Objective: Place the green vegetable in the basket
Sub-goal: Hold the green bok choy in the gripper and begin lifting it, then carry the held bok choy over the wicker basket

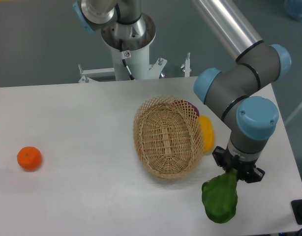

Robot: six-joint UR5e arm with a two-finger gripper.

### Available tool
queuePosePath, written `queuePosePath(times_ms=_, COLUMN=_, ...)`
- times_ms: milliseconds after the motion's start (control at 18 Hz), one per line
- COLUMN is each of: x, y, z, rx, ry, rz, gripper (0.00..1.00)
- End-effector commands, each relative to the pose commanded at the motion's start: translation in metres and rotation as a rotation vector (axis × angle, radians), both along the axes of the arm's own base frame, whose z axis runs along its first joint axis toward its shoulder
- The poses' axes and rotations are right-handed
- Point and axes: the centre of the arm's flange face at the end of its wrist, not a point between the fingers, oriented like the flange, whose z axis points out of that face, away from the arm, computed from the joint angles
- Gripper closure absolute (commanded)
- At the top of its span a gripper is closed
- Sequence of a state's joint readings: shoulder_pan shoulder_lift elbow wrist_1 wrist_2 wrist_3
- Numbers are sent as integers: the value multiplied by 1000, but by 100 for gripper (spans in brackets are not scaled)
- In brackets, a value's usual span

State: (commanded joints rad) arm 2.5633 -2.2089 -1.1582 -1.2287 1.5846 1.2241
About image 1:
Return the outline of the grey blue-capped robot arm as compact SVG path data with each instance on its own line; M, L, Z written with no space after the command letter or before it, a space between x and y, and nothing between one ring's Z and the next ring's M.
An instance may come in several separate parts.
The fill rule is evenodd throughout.
M215 148L213 157L224 170L236 169L238 179L259 182L265 173L255 164L279 114L273 102L255 93L285 75L291 57L284 47L265 44L232 1L196 0L194 6L237 64L227 72L207 69L194 83L197 97L231 129L227 147ZM149 65L155 25L139 0L78 0L73 9L88 33L101 31L116 80L159 78Z

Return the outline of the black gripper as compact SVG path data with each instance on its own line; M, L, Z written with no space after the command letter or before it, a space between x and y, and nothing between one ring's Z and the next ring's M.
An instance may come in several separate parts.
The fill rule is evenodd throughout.
M221 167L225 172L235 169L238 175L243 175L242 181L246 183L260 182L265 175L264 170L255 167L257 159L252 161L240 160L240 156L232 156L228 148L223 149L220 146L216 146L212 155L217 166Z

